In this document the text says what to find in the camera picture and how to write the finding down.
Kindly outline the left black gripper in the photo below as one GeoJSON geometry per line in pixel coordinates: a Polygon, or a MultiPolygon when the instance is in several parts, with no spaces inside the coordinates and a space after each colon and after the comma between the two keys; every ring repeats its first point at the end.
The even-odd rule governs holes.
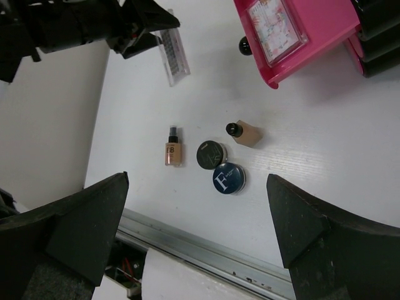
{"type": "Polygon", "coordinates": [[[155,1],[94,1],[93,40],[106,41],[124,59],[158,46],[154,33],[178,28],[178,18],[155,1]]]}

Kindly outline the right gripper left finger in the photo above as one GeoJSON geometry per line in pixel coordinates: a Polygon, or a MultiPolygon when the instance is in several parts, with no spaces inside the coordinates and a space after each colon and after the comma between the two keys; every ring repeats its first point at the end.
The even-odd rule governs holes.
{"type": "Polygon", "coordinates": [[[128,189],[120,172],[26,212],[1,191],[1,299],[91,299],[128,189]]]}

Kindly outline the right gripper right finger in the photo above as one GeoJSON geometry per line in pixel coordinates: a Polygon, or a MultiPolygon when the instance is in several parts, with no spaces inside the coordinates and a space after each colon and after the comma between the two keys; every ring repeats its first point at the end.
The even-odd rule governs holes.
{"type": "Polygon", "coordinates": [[[329,204],[276,174],[266,189],[296,299],[399,299],[399,228],[329,204]]]}

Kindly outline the floral clear makeup box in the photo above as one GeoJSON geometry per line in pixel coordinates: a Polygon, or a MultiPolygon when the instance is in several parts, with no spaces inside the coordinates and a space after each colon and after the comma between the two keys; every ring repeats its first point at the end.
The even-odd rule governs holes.
{"type": "Polygon", "coordinates": [[[268,66],[287,59],[309,42],[292,1],[254,1],[247,15],[268,66]]]}

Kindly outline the pink top drawer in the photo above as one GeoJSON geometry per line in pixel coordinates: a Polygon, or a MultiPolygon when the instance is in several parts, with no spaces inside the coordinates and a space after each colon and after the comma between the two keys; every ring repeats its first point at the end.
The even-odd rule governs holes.
{"type": "Polygon", "coordinates": [[[343,43],[361,28],[351,1],[292,1],[309,42],[275,66],[268,66],[247,14],[254,1],[235,1],[256,66],[264,82],[273,89],[279,83],[319,56],[343,43]]]}

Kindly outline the black drawer organizer case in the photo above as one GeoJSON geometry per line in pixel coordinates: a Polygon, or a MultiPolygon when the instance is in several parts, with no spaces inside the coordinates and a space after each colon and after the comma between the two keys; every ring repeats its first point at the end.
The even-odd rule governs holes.
{"type": "Polygon", "coordinates": [[[399,65],[399,1],[352,1],[360,22],[354,50],[362,75],[373,77],[399,65]]]}

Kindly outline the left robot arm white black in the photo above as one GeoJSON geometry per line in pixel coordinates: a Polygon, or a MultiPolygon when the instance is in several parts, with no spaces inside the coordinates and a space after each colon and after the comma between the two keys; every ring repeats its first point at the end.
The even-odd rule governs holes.
{"type": "Polygon", "coordinates": [[[155,1],[1,2],[1,189],[33,209],[84,186],[110,52],[158,45],[155,1]]]}

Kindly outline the white foil-taped board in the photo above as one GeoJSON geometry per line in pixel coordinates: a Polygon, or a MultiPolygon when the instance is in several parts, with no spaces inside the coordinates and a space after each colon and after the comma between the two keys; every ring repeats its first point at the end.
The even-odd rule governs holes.
{"type": "Polygon", "coordinates": [[[94,299],[295,299],[287,271],[237,251],[174,257],[156,249],[106,269],[94,299]]]}

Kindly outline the blue lid F powder jar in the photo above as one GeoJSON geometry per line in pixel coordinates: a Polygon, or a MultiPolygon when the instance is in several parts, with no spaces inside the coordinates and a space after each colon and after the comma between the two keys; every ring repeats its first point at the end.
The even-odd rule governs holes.
{"type": "Polygon", "coordinates": [[[220,164],[212,174],[214,188],[221,194],[239,194],[246,185],[245,169],[235,163],[225,162],[220,164]]]}

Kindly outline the BB foundation pump bottle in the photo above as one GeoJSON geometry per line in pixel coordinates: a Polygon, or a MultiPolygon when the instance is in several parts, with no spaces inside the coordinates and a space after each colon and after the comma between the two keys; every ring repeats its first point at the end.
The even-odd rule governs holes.
{"type": "Polygon", "coordinates": [[[175,168],[183,167],[183,143],[181,133],[176,125],[169,127],[169,135],[165,144],[164,163],[175,168]]]}

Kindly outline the square foundation bottle black cap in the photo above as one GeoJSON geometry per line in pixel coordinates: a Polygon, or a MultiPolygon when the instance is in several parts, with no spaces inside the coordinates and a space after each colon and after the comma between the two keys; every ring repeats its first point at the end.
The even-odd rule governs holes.
{"type": "Polygon", "coordinates": [[[230,122],[226,132],[240,145],[253,148],[262,138],[262,132],[244,121],[230,122]]]}

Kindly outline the black lid powder jar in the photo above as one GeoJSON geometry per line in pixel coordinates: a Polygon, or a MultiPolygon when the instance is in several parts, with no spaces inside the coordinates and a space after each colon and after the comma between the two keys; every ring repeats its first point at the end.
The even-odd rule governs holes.
{"type": "Polygon", "coordinates": [[[207,140],[196,151],[198,165],[205,170],[214,170],[228,161],[228,151],[223,143],[207,140]]]}

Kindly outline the aluminium front rail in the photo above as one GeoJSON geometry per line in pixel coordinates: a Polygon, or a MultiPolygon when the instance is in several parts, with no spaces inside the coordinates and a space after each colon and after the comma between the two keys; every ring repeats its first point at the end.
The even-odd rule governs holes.
{"type": "Polygon", "coordinates": [[[262,299],[295,299],[289,271],[125,209],[116,238],[156,249],[262,299]]]}

